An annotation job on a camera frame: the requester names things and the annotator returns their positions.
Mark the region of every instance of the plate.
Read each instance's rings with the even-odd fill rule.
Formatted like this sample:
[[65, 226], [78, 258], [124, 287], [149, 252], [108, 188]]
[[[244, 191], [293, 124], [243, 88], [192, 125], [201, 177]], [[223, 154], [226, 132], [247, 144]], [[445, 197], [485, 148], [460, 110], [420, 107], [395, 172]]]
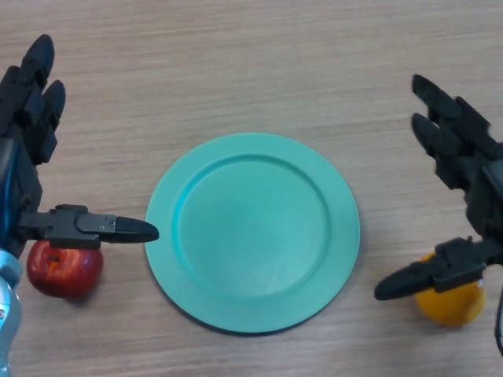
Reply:
[[358, 255], [351, 191], [313, 149], [274, 134], [233, 134], [177, 161], [152, 194], [145, 245], [183, 312], [223, 331], [304, 322], [342, 289]]

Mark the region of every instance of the robotic hand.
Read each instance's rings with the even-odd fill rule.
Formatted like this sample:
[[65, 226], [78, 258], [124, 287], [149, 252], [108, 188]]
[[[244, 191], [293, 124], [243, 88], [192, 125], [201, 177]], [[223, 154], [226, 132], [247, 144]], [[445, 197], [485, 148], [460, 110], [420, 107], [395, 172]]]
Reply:
[[28, 240], [54, 247], [98, 249], [109, 243], [144, 243], [159, 237], [147, 222], [111, 214], [91, 214], [84, 206], [60, 205], [38, 213], [42, 187], [36, 167], [48, 163], [65, 102], [61, 81], [43, 92], [53, 66], [54, 47], [42, 35], [20, 67], [0, 82], [0, 376], [10, 376], [8, 353], [20, 326], [16, 294]]
[[[447, 291], [482, 278], [489, 265], [503, 265], [503, 145], [489, 135], [489, 123], [463, 98], [451, 98], [424, 77], [413, 77], [413, 92], [428, 106], [428, 118], [414, 114], [412, 128], [436, 174], [449, 189], [462, 189], [466, 216], [482, 241], [456, 238], [437, 245], [435, 256], [382, 280], [376, 299], [413, 295], [433, 287]], [[496, 321], [501, 344], [503, 292]]]

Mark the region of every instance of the table surface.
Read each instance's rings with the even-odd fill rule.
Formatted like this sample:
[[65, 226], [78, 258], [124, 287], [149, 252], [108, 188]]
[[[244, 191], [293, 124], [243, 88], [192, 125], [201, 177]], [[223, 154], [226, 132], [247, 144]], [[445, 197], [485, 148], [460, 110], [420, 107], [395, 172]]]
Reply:
[[15, 376], [501, 375], [493, 326], [501, 276], [460, 330], [429, 323], [411, 299], [373, 287], [437, 243], [473, 231], [460, 192], [433, 174], [409, 117], [421, 73], [462, 95], [503, 139], [500, 0], [3, 0], [0, 71], [50, 34], [67, 107], [43, 209], [85, 203], [143, 218], [164, 171], [223, 134], [266, 131], [317, 149], [349, 182], [362, 248], [343, 292], [279, 335], [216, 334], [180, 315], [143, 246], [104, 246], [105, 271], [82, 306], [25, 278]]

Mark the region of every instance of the apple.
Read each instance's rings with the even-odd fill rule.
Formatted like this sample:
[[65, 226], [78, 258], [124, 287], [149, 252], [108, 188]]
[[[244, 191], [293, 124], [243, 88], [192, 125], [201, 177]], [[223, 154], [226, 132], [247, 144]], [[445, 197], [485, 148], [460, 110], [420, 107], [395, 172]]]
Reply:
[[79, 299], [96, 286], [103, 269], [98, 250], [60, 249], [37, 241], [30, 249], [26, 273], [31, 285], [44, 295]]

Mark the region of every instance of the yellow orange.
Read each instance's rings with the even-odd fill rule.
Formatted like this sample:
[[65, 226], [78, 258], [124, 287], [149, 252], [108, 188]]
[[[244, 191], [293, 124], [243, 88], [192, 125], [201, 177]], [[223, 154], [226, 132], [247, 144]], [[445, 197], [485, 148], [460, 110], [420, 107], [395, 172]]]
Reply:
[[[424, 256], [429, 259], [433, 254]], [[486, 292], [482, 281], [437, 293], [433, 289], [414, 295], [417, 306], [428, 318], [443, 326], [460, 327], [469, 324], [482, 312]]]

